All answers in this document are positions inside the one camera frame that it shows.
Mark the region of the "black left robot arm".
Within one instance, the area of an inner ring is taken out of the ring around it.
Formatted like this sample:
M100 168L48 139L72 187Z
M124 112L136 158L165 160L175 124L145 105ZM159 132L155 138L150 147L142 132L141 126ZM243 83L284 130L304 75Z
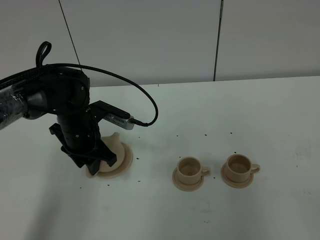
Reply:
M49 131L61 150L93 176L101 162L110 167L117 157L101 139L99 121L107 114L102 102L90 102L90 80L80 70L65 66L40 67L0 82L0 127L19 118L57 117Z

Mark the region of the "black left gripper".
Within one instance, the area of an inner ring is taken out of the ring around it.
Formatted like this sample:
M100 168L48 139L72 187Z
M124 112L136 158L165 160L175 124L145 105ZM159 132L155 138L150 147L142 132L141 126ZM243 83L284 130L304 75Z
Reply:
M117 156L100 139L98 123L87 109L73 115L58 115L58 122L49 131L62 144L61 150L82 168L86 165L94 176L100 169L100 162L109 167L117 162Z

